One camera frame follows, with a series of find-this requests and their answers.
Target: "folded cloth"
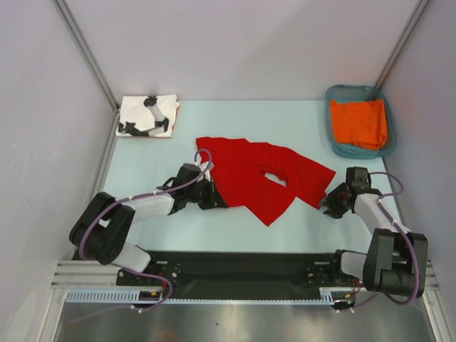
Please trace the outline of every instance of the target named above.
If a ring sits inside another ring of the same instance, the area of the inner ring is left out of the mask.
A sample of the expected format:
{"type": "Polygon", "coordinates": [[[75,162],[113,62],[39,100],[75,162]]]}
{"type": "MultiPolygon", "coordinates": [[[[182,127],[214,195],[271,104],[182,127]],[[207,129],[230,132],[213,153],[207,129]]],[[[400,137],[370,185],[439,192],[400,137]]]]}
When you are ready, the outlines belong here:
{"type": "Polygon", "coordinates": [[[337,103],[331,101],[331,122],[336,141],[369,150],[381,149],[388,139],[382,100],[337,103]]]}
{"type": "Polygon", "coordinates": [[[116,135],[170,138],[178,108],[176,95],[124,96],[116,135]]]}
{"type": "MultiPolygon", "coordinates": [[[[335,172],[287,147],[246,139],[197,138],[198,148],[211,152],[211,176],[228,207],[246,206],[266,226],[272,224],[296,197],[314,208],[326,196],[335,172]],[[284,180],[286,186],[265,177],[284,180]]],[[[202,153],[202,162],[208,161],[202,153]]]]}

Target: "white folded cloth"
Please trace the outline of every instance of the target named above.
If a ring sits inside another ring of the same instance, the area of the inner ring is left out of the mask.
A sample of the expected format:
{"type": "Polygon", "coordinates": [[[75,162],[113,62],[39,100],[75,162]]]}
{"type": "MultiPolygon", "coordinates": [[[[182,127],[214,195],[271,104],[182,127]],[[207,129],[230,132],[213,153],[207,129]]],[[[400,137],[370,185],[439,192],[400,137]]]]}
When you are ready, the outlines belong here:
{"type": "Polygon", "coordinates": [[[120,137],[170,138],[176,123],[177,96],[124,96],[117,132],[120,137]]]}

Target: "red garment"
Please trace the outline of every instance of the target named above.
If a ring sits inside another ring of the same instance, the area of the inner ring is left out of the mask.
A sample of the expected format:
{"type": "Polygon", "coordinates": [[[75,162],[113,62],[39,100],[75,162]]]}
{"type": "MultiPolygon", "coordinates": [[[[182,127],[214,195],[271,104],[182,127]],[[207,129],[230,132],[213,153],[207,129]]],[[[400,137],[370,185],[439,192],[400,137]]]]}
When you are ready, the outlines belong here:
{"type": "MultiPolygon", "coordinates": [[[[245,205],[269,226],[299,197],[318,209],[335,172],[287,147],[246,139],[197,138],[207,148],[214,168],[211,176],[229,207],[245,205]],[[266,173],[286,182],[269,180],[266,173]]],[[[202,153],[202,161],[208,161],[202,153]]]]}

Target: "blue plastic bin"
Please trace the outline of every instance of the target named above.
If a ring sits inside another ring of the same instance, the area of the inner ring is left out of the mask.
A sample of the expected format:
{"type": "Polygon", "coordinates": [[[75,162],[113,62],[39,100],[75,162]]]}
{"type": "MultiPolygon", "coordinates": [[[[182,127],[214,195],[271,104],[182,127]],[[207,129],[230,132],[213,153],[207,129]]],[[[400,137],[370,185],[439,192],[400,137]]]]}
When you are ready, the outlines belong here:
{"type": "Polygon", "coordinates": [[[355,86],[355,85],[335,85],[330,87],[326,91],[326,124],[328,130],[329,140],[331,141],[331,147],[333,151],[341,157],[351,159],[373,159],[377,157],[385,157],[394,151],[396,148],[396,136],[393,127],[393,121],[391,120],[390,107],[385,99],[385,96],[375,88],[368,86],[355,86]],[[369,100],[382,99],[385,103],[386,112],[386,123],[388,125],[388,139],[386,140],[385,146],[380,150],[368,150],[355,145],[340,144],[336,142],[333,133],[333,124],[331,122],[331,100],[335,100],[338,103],[347,102],[364,102],[369,100]]]}

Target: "gray floor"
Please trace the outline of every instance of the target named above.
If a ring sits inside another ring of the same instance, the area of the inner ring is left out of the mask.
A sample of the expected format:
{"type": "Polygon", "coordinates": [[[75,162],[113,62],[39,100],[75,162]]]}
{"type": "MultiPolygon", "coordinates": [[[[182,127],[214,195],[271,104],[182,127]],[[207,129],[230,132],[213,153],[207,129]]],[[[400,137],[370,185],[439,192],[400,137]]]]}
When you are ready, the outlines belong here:
{"type": "Polygon", "coordinates": [[[379,296],[354,314],[329,307],[169,304],[148,313],[121,309],[79,323],[67,320],[108,307],[66,304],[55,342],[434,341],[424,303],[396,306],[379,296]]]}

